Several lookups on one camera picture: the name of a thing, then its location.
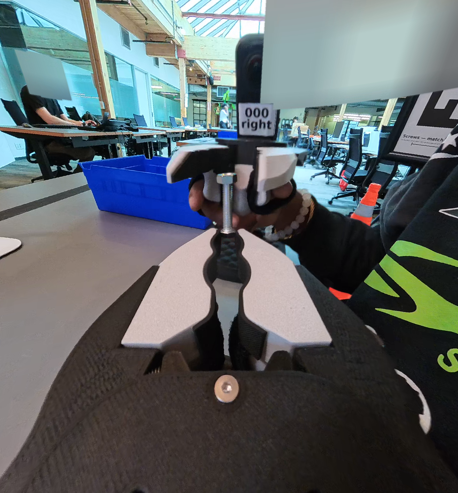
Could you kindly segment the black hoodie with green print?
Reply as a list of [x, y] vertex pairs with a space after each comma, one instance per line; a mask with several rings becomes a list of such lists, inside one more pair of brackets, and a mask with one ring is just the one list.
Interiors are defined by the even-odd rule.
[[458, 477], [458, 125], [380, 213], [386, 254], [349, 306], [422, 390], [428, 434]]

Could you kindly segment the black framed marker sign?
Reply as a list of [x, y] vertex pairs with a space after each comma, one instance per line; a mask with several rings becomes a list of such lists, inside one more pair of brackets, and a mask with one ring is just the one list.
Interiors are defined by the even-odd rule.
[[408, 97], [389, 133], [382, 157], [425, 163], [458, 125], [458, 88]]

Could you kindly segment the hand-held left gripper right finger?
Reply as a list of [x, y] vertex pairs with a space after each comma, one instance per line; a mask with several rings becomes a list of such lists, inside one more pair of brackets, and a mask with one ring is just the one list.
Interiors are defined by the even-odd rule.
[[239, 230], [238, 339], [250, 361], [275, 352], [331, 346], [332, 338], [294, 263], [271, 244]]

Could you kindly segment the row of black office chairs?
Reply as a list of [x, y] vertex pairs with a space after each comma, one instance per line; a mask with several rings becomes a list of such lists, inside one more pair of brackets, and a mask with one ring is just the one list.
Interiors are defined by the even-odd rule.
[[348, 188], [346, 191], [340, 191], [332, 196], [328, 204], [340, 199], [351, 199], [357, 205], [367, 192], [371, 183], [381, 185], [379, 197], [376, 202], [376, 208], [385, 199], [393, 178], [397, 174], [398, 164], [391, 160], [382, 159], [380, 153], [386, 146], [389, 133], [375, 132], [378, 139], [377, 150], [375, 153], [367, 153], [363, 147], [363, 137], [361, 130], [353, 129], [349, 135], [348, 143], [335, 144], [328, 139], [327, 130], [321, 130], [319, 133], [319, 145], [314, 145], [311, 136], [307, 136], [308, 156], [305, 164], [312, 164], [321, 167], [321, 171], [312, 175], [310, 180], [323, 176], [326, 184], [331, 179], [340, 180], [340, 175], [345, 170]]

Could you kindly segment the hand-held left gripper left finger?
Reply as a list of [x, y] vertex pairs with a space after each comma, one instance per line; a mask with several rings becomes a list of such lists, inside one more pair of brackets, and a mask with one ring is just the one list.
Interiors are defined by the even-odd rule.
[[121, 345], [163, 353], [222, 353], [213, 281], [219, 231], [211, 228], [185, 243], [158, 266]]

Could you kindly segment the blue plastic bin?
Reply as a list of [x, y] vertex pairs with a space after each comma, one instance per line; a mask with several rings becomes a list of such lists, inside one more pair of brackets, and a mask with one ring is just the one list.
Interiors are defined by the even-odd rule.
[[190, 180], [167, 182], [168, 162], [166, 157], [136, 155], [80, 166], [101, 211], [200, 230], [212, 227], [212, 221], [189, 207]]

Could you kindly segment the black honeycomb cushion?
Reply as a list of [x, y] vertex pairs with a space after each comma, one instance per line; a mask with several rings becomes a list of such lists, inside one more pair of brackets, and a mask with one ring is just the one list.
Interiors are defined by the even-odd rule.
[[210, 240], [211, 253], [206, 261], [203, 273], [209, 283], [214, 280], [226, 280], [246, 285], [250, 279], [250, 266], [243, 257], [244, 241], [239, 234], [221, 235], [215, 231]]

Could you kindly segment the person's right hand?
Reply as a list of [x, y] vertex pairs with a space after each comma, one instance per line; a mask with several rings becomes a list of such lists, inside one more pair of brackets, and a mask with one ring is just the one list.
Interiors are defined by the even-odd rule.
[[[203, 195], [204, 179], [199, 178], [192, 181], [189, 188], [189, 207], [192, 211], [197, 212], [210, 219], [217, 227], [223, 225], [223, 209], [217, 202], [208, 201]], [[274, 226], [280, 231], [289, 226], [298, 216], [302, 207], [302, 195], [296, 192], [293, 199], [275, 210], [271, 214], [258, 215], [249, 213], [242, 216], [236, 213], [232, 214], [232, 227], [235, 230], [245, 229], [255, 231], [258, 228]]]

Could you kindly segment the person's right forearm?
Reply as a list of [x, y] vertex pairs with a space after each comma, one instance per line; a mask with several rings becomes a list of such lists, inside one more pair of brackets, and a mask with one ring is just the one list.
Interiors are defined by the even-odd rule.
[[353, 294], [386, 254], [380, 228], [332, 212], [312, 196], [304, 228], [285, 241], [326, 287]]

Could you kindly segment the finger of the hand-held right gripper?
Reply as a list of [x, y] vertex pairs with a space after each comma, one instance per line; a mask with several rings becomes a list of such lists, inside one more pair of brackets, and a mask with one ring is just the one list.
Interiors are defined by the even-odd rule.
[[232, 173], [236, 148], [226, 145], [186, 145], [178, 149], [166, 167], [167, 183], [173, 184], [213, 171], [216, 175]]
[[257, 148], [257, 192], [268, 192], [290, 182], [297, 162], [292, 148]]

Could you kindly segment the thin long steel bolt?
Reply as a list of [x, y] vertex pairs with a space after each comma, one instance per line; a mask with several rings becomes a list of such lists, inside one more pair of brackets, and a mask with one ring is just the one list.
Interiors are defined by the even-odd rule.
[[233, 210], [233, 185], [221, 186], [221, 206], [222, 206], [222, 226], [221, 234], [229, 236], [235, 230], [233, 227], [232, 210]]

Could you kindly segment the black mesh office chair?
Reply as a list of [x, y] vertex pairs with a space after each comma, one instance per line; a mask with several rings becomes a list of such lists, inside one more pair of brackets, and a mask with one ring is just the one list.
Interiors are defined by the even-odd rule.
[[[7, 101], [1, 99], [1, 102], [10, 115], [12, 120], [17, 126], [23, 126], [26, 128], [31, 128], [32, 125], [29, 123], [28, 118], [22, 112], [20, 106], [16, 101]], [[38, 164], [37, 154], [34, 150], [32, 142], [25, 141], [25, 151], [26, 158], [29, 163]], [[52, 172], [53, 177], [66, 176], [72, 173], [72, 167], [70, 165], [71, 157], [63, 153], [49, 153], [44, 148], [42, 148], [42, 153], [47, 157], [50, 166], [55, 166], [56, 171]]]

